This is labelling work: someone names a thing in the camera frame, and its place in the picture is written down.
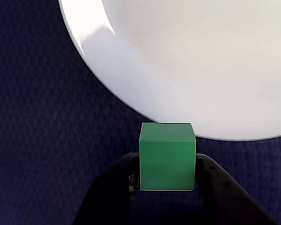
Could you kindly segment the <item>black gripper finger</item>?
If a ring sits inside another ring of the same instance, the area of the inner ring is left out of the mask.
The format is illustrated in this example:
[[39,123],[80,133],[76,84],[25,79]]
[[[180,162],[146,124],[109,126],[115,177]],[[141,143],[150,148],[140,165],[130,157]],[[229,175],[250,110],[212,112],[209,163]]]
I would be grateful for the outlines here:
[[120,157],[93,180],[73,224],[130,224],[130,200],[139,177],[139,154],[131,152]]
[[217,225],[276,225],[255,199],[210,156],[196,155],[200,199]]

